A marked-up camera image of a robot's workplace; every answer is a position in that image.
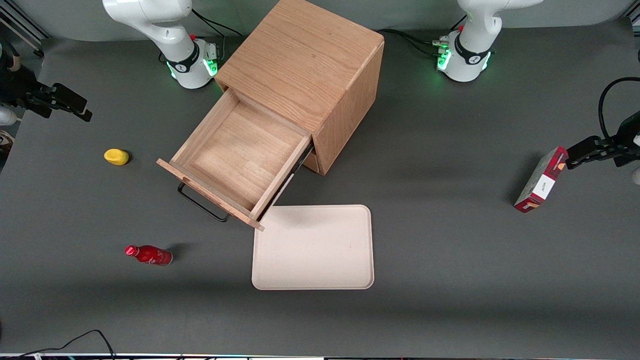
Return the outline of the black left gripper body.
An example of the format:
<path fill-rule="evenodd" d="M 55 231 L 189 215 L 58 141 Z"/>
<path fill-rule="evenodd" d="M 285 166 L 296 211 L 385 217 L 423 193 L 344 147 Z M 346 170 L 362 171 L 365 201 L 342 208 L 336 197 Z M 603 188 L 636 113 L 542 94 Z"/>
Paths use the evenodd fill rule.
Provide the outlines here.
<path fill-rule="evenodd" d="M 640 134 L 640 112 L 629 116 L 622 121 L 617 133 L 613 136 L 614 149 L 617 156 L 614 158 L 616 167 L 626 166 L 640 159 L 640 146 L 635 142 Z"/>

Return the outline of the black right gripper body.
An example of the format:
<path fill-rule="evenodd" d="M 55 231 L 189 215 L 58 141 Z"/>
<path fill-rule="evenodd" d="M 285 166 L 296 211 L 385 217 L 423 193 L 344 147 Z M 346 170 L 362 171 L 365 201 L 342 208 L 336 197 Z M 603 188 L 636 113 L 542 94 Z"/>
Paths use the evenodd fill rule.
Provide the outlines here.
<path fill-rule="evenodd" d="M 51 116 L 53 88 L 38 81 L 34 71 L 23 66 L 20 56 L 11 46 L 1 47 L 1 104 L 29 110 L 48 119 Z"/>

